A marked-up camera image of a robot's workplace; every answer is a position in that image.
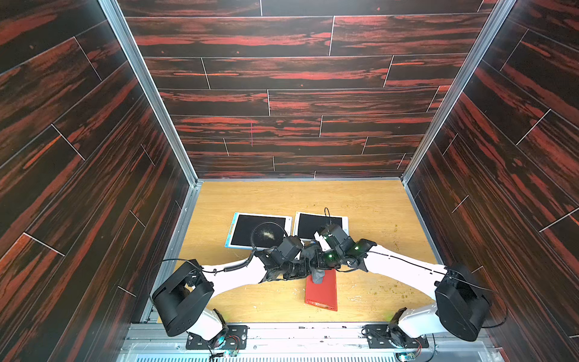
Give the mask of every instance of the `black cable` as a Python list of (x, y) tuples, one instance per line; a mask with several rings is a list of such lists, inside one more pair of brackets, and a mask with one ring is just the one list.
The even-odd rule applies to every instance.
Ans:
[[(273, 222), (273, 221), (262, 222), (261, 224), (257, 225), (257, 226), (253, 229), (253, 231), (251, 232), (251, 235), (250, 235), (250, 243), (251, 243), (252, 250), (251, 250), (250, 256), (249, 256), (245, 261), (243, 261), (243, 262), (240, 263), (240, 264), (233, 265), (233, 266), (228, 266), (228, 267), (225, 267), (225, 268), (223, 268), (223, 269), (221, 269), (221, 270), (217, 270), (217, 269), (205, 270), (205, 269), (203, 269), (203, 268), (201, 268), (201, 267), (193, 264), (190, 260), (187, 260), (187, 259), (181, 259), (181, 258), (163, 259), (163, 260), (161, 260), (160, 262), (155, 263), (155, 264), (153, 265), (153, 267), (149, 269), (149, 272), (147, 273), (147, 276), (145, 277), (145, 280), (148, 280), (148, 279), (149, 279), (149, 276), (150, 276), (150, 274), (151, 274), (151, 271), (154, 270), (157, 265), (160, 265), (160, 264), (162, 264), (163, 262), (166, 262), (166, 261), (177, 261), (177, 260), (184, 261), (184, 262), (187, 262), (187, 263), (191, 264), (191, 265), (192, 265), (195, 269), (197, 269), (198, 271), (203, 272), (203, 273), (210, 273), (210, 274), (217, 274), (217, 273), (221, 273), (221, 272), (233, 272), (234, 270), (239, 270), (239, 269), (241, 269), (241, 268), (244, 268), (244, 267), (246, 267), (246, 266), (251, 262), (251, 259), (253, 258), (253, 256), (255, 255), (255, 252), (257, 251), (257, 248), (255, 247), (255, 243), (253, 242), (253, 235), (255, 234), (255, 231), (257, 231), (257, 229), (258, 229), (261, 225), (264, 225), (264, 224), (273, 224), (273, 225), (281, 228), (281, 230), (284, 232), (284, 235), (285, 235), (285, 236), (288, 236), (287, 232), (285, 231), (284, 228), (281, 227), (281, 225), (276, 224), (276, 223)], [(147, 295), (149, 296), (149, 300), (151, 301), (151, 303), (155, 304), (155, 303), (153, 302), (153, 298), (151, 297), (151, 292), (148, 292)]]
[(332, 217), (329, 214), (329, 209), (327, 207), (324, 207), (324, 216), (328, 217), (329, 219), (329, 224), (328, 226), (332, 225)]
[(430, 358), (429, 358), (428, 360), (424, 361), (424, 362), (430, 362), (430, 361), (432, 361), (433, 358), (434, 358), (434, 355), (436, 354), (436, 339), (434, 339), (434, 333), (431, 333), (431, 334), (433, 335), (433, 347), (434, 347), (434, 349), (433, 349), (433, 355), (430, 356)]
[(355, 272), (355, 271), (357, 271), (358, 268), (348, 269), (348, 270), (340, 270), (340, 269), (334, 269), (334, 270), (336, 270), (337, 272), (340, 272), (340, 273), (349, 273), (349, 272)]
[(253, 250), (257, 250), (257, 247), (255, 246), (255, 243), (254, 243), (254, 241), (253, 241), (253, 235), (255, 234), (255, 232), (257, 231), (257, 229), (258, 229), (261, 225), (265, 225), (265, 224), (273, 224), (273, 225), (277, 226), (278, 228), (281, 229), (281, 231), (284, 232), (284, 235), (285, 235), (286, 237), (288, 237), (288, 233), (285, 231), (284, 228), (281, 227), (280, 224), (275, 223), (275, 222), (273, 222), (273, 221), (262, 222), (261, 224), (259, 224), (259, 225), (257, 225), (256, 227), (254, 227), (254, 229), (251, 231), (251, 234), (250, 234), (250, 245), (251, 245), (251, 247), (253, 248)]
[[(420, 267), (420, 268), (426, 269), (426, 270), (430, 271), (431, 273), (442, 274), (442, 275), (445, 275), (445, 276), (447, 276), (447, 277), (449, 277), (449, 278), (451, 278), (451, 279), (455, 279), (455, 280), (461, 281), (461, 282), (463, 282), (463, 283), (465, 283), (465, 284), (468, 284), (469, 286), (473, 286), (473, 287), (475, 287), (475, 288), (479, 288), (479, 289), (482, 289), (482, 290), (488, 290), (488, 291), (490, 291), (490, 292), (493, 292), (493, 293), (495, 293), (496, 295), (498, 295), (498, 296), (503, 300), (503, 303), (505, 304), (505, 317), (503, 318), (503, 321), (502, 321), (501, 323), (495, 324), (494, 326), (482, 326), (481, 328), (491, 329), (491, 328), (500, 327), (500, 326), (502, 326), (503, 324), (505, 324), (505, 322), (507, 321), (507, 317), (508, 317), (508, 314), (509, 314), (509, 307), (507, 306), (507, 301), (506, 301), (506, 300), (503, 298), (503, 296), (502, 296), (498, 291), (496, 291), (496, 290), (492, 290), (492, 289), (488, 289), (488, 288), (483, 288), (483, 287), (478, 286), (478, 285), (476, 285), (476, 284), (469, 283), (469, 282), (467, 282), (466, 280), (462, 280), (462, 279), (458, 279), (458, 278), (455, 278), (455, 277), (453, 277), (453, 276), (450, 276), (450, 275), (448, 275), (447, 273), (441, 273), (441, 272), (439, 272), (439, 271), (437, 271), (437, 270), (432, 270), (432, 269), (426, 268), (425, 266), (418, 265), (418, 264), (414, 264), (413, 262), (410, 262), (410, 261), (405, 260), (405, 259), (402, 259), (402, 258), (395, 257), (395, 256), (393, 256), (393, 255), (382, 254), (382, 253), (379, 253), (379, 252), (377, 252), (377, 251), (371, 251), (371, 250), (369, 250), (369, 251), (367, 251), (367, 252), (365, 252), (365, 253), (362, 253), (362, 255), (367, 254), (367, 253), (374, 253), (374, 254), (378, 254), (378, 255), (385, 256), (385, 257), (402, 260), (402, 261), (407, 262), (408, 264), (412, 264), (412, 265), (414, 265), (414, 266), (418, 266), (418, 267)], [(462, 275), (462, 273), (457, 272), (456, 270), (453, 270), (453, 271), (456, 272), (456, 273), (458, 273), (458, 274), (460, 274), (460, 275), (464, 278), (464, 275)]]

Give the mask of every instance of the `red wood grain wall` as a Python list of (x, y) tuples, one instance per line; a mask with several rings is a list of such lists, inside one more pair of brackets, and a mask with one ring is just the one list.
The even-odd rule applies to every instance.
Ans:
[(400, 176), (482, 0), (120, 0), (201, 178)]
[(409, 183), (445, 261), (504, 296), (511, 362), (579, 360), (578, 16), (519, 0)]
[(96, 0), (1, 7), (0, 360), (111, 361), (188, 184)]

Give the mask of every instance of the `tablet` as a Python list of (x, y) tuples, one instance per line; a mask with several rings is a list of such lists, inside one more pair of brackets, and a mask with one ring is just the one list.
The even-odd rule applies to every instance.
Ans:
[(314, 234), (320, 228), (328, 226), (330, 223), (339, 225), (346, 234), (350, 234), (348, 230), (347, 216), (330, 216), (310, 213), (295, 213), (294, 233), (302, 241), (315, 240)]
[(235, 213), (231, 227), (229, 228), (225, 247), (252, 249), (250, 243), (251, 232), (257, 225), (266, 221), (274, 222), (280, 227), (273, 224), (260, 226), (255, 231), (255, 246), (259, 250), (279, 246), (284, 238), (284, 232), (281, 228), (283, 228), (288, 235), (291, 234), (291, 219), (291, 216)]

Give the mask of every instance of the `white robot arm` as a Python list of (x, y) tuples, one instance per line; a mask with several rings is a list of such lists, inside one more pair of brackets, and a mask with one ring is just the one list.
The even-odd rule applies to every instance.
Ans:
[[(187, 331), (214, 343), (226, 325), (217, 311), (205, 308), (212, 297), (280, 276), (285, 280), (301, 279), (345, 264), (396, 279), (436, 301), (396, 313), (388, 327), (395, 346), (405, 347), (421, 335), (444, 331), (467, 341), (478, 336), (490, 301), (482, 288), (469, 288), (475, 280), (466, 269), (419, 261), (365, 239), (355, 243), (337, 225), (328, 226), (321, 235), (330, 250), (322, 251), (316, 245), (304, 247), (297, 237), (290, 236), (279, 247), (253, 250), (248, 259), (239, 262), (204, 266), (194, 260), (184, 263), (152, 296), (167, 334)], [(185, 284), (194, 287), (192, 293), (184, 291)]]

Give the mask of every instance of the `wooden table surface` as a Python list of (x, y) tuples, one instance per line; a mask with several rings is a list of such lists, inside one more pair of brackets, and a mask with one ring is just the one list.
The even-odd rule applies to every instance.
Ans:
[[(350, 235), (422, 261), (436, 259), (400, 181), (205, 182), (180, 258), (223, 264), (247, 258), (248, 250), (225, 248), (233, 214), (287, 215), (296, 211), (348, 216)], [(338, 311), (304, 303), (306, 282), (277, 281), (240, 287), (213, 298), (228, 322), (389, 321), (402, 307), (432, 299), (382, 275), (338, 273)]]

